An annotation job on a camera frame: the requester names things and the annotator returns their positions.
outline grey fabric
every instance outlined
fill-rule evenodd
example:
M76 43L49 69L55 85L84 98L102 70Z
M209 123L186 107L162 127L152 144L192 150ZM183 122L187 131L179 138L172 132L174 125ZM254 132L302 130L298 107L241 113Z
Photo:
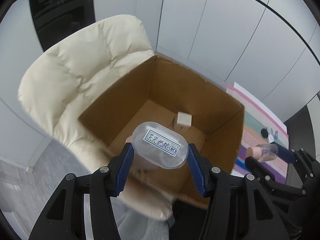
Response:
M111 203L121 240L169 240L166 221L147 218L116 198Z
M172 215L171 217L169 217L168 219L168 225L169 225L169 229L174 225L174 223L176 222L174 216Z

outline metal screw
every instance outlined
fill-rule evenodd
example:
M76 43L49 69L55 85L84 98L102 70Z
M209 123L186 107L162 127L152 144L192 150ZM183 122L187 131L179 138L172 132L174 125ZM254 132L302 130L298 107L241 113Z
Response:
M74 177L75 177L74 174L69 173L69 174L66 175L66 180L72 180Z
M103 166L103 167L100 168L100 172L101 173L106 173L108 171L109 171L109 168L107 166Z
M213 168L211 169L211 171L212 171L213 173L219 173L221 170L220 170L220 168L218 168L218 167L213 167Z
M254 180L254 176L252 174L247 174L246 177L248 180Z

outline plastic bottle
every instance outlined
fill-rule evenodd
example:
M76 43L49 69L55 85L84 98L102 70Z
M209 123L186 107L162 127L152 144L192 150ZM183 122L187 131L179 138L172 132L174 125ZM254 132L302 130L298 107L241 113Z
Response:
M259 144L256 147L249 147L246 157L252 156L258 162L273 161L278 157L279 149L275 144Z

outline blue gripper pad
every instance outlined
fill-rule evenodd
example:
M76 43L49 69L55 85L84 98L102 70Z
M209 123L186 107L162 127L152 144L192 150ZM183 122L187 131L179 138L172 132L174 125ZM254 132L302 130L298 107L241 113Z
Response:
M129 170L133 161L133 155L134 150L132 144L130 144L127 151L125 152L125 156L116 176L116 187L114 192L117 196L119 196L120 192L124 190L124 184L127 180Z
M204 197L206 194L206 189L204 187L204 175L201 171L200 165L197 160L201 158L201 156L199 155L198 152L194 153L194 150L192 148L195 148L195 146L189 144L189 154L188 154L187 162L193 178L193 182L196 186L196 190L201 194L202 197Z

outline label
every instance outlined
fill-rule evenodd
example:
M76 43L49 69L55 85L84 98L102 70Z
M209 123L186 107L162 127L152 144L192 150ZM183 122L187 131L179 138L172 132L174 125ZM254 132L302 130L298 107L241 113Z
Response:
M148 130L143 140L153 145L154 147L157 147L158 149L170 154L173 157L176 156L181 146L181 144L175 143L172 140L168 139L167 137L151 129Z

